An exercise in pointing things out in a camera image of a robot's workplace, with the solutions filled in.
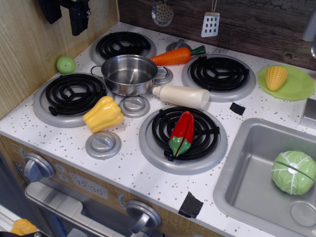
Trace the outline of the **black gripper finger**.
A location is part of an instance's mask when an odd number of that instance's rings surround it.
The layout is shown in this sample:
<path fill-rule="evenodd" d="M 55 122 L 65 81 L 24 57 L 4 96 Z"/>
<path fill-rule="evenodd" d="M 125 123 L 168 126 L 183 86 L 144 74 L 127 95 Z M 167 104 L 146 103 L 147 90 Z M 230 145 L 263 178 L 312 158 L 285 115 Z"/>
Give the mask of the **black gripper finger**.
<path fill-rule="evenodd" d="M 77 0 L 69 9 L 72 35 L 78 36 L 88 27 L 90 8 L 88 0 Z"/>
<path fill-rule="evenodd" d="M 53 0 L 38 0 L 45 19 L 53 24 L 62 17 L 60 5 Z"/>

